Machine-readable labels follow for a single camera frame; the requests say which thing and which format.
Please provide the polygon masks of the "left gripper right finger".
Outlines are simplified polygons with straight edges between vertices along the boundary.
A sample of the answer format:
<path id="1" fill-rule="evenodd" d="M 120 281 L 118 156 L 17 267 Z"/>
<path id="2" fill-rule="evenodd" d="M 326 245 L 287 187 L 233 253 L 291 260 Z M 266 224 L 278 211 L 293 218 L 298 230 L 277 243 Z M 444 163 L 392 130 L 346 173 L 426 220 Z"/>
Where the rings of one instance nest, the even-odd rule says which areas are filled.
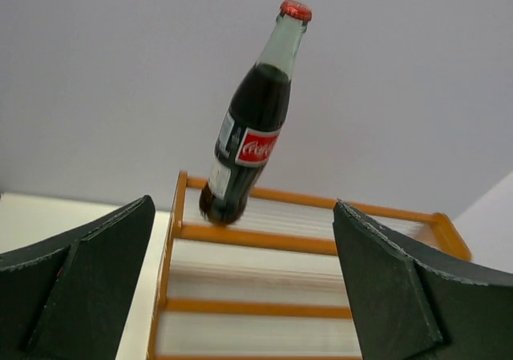
<path id="1" fill-rule="evenodd" d="M 338 201 L 333 234 L 364 359 L 510 359 L 512 275 Z"/>

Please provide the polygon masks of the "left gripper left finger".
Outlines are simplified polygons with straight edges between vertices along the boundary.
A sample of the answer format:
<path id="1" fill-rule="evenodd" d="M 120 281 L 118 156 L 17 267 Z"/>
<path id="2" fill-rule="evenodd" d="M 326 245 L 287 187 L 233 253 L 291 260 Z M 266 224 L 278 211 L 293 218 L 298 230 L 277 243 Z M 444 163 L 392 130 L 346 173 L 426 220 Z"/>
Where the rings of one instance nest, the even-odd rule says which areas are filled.
<path id="1" fill-rule="evenodd" d="M 155 219 L 149 195 L 1 255 L 3 359 L 113 359 Z"/>

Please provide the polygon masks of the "cola glass bottle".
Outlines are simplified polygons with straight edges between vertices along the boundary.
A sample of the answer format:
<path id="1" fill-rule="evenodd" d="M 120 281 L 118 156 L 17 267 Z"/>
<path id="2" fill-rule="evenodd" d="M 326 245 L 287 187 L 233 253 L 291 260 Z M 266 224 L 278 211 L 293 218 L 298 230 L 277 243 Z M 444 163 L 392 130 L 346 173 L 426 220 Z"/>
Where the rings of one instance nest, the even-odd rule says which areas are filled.
<path id="1" fill-rule="evenodd" d="M 241 218 L 269 161 L 285 123 L 297 52 L 311 19 L 307 5 L 283 1 L 264 50 L 232 97 L 199 199 L 200 213 L 213 224 Z"/>

